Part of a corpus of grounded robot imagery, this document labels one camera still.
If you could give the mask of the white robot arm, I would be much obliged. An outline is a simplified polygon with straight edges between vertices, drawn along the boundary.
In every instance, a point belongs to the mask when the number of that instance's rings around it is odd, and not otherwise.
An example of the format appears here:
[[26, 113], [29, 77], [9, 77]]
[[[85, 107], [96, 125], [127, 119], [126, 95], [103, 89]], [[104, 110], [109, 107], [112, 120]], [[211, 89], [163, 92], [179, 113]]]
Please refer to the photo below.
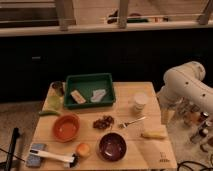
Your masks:
[[213, 114], [213, 88], [202, 82], [204, 66], [196, 61], [168, 69], [163, 76], [164, 85], [157, 93], [161, 110], [161, 123], [166, 125], [177, 103], [186, 98], [203, 112]]

